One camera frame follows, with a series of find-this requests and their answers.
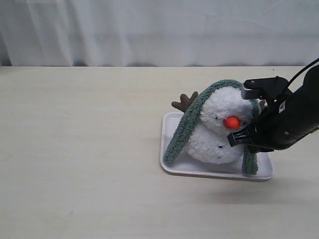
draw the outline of orange nose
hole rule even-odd
[[[224,125],[226,128],[238,128],[239,127],[239,119],[236,116],[229,116],[224,119]]]

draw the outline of snowman plush toy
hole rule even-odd
[[[242,173],[255,175],[258,171],[257,155],[245,145],[231,147],[227,136],[249,124],[260,114],[257,100],[241,97],[242,83],[220,80],[201,94],[194,92],[190,98],[182,94],[180,103],[172,106],[184,112],[170,141],[164,161],[172,163],[185,151],[204,163],[227,164],[242,160]]]

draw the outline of white curtain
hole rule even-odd
[[[318,0],[0,0],[14,66],[305,65]]]

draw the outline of plastic tray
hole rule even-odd
[[[172,139],[183,113],[168,113],[163,118],[160,164],[169,174],[178,176],[193,176],[227,180],[265,182],[273,177],[274,169],[268,153],[258,153],[258,173],[254,176],[244,176],[241,173],[241,160],[234,163],[216,165],[202,163],[191,158],[187,154],[181,153],[174,162],[166,163],[163,160],[165,150]]]

